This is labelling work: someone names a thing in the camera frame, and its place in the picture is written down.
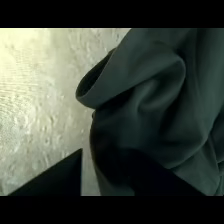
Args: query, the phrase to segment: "stone surface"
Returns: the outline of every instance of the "stone surface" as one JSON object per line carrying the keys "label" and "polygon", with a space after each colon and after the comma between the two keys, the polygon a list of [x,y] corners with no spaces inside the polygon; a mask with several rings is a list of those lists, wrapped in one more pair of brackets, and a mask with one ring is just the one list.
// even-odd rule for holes
{"label": "stone surface", "polygon": [[83,194],[99,194],[88,147],[92,111],[75,90],[128,30],[0,29],[0,195],[79,148]]}

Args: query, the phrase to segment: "dark fabric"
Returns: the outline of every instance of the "dark fabric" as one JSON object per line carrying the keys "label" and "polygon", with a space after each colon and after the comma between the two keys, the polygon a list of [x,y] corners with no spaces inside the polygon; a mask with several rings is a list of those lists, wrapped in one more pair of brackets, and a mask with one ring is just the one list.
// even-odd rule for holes
{"label": "dark fabric", "polygon": [[76,96],[95,109],[90,143],[111,183],[130,181],[124,160],[137,150],[223,194],[223,60],[224,29],[136,28],[83,78]]}
{"label": "dark fabric", "polygon": [[80,196],[81,166],[79,149],[9,196]]}

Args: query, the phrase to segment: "garment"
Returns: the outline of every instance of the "garment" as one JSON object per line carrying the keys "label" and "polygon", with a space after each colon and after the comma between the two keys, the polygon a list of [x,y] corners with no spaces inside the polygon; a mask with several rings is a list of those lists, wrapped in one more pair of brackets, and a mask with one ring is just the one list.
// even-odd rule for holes
{"label": "garment", "polygon": [[224,29],[136,28],[87,73],[76,97],[95,109],[90,143],[111,182],[128,181],[134,150],[223,195],[223,60]]}

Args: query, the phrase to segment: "crumpled fabric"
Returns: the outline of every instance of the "crumpled fabric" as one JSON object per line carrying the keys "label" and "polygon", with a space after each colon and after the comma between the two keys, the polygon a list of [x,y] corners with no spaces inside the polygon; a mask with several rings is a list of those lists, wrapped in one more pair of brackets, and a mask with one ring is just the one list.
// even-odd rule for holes
{"label": "crumpled fabric", "polygon": [[118,158],[135,149],[203,194],[223,195],[223,91],[224,29],[136,28],[76,97],[95,109],[90,143],[112,182],[125,179]]}

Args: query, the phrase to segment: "textured surface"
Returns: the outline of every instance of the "textured surface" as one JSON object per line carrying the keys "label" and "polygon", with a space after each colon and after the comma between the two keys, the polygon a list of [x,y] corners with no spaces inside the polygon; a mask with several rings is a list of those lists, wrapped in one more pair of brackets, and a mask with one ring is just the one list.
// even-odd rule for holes
{"label": "textured surface", "polygon": [[83,194],[98,194],[88,131],[75,100],[80,79],[129,29],[0,29],[0,194],[7,195],[78,148]]}

